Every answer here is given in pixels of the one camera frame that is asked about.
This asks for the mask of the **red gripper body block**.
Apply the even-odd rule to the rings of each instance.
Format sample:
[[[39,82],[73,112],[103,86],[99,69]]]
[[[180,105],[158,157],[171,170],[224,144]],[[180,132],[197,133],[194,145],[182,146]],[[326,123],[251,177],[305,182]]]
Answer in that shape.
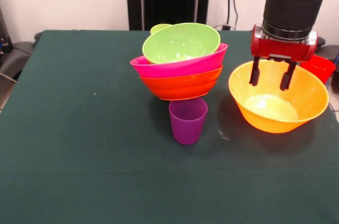
[[[256,24],[252,29],[251,54],[253,57],[306,62],[314,55],[317,44],[318,34],[315,31],[302,41],[285,41],[270,37],[260,24]]]

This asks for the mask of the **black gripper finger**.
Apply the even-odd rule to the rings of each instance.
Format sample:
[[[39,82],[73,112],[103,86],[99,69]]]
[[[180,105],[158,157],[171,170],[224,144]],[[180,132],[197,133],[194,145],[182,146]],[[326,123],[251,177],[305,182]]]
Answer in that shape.
[[[283,74],[282,81],[280,84],[280,90],[285,91],[289,89],[289,85],[292,79],[293,72],[295,70],[297,63],[290,62],[287,71]]]
[[[258,84],[258,79],[260,76],[260,70],[258,67],[259,60],[260,60],[260,57],[254,57],[254,60],[253,60],[252,72],[251,72],[251,77],[249,80],[249,83],[253,86],[256,86]]]

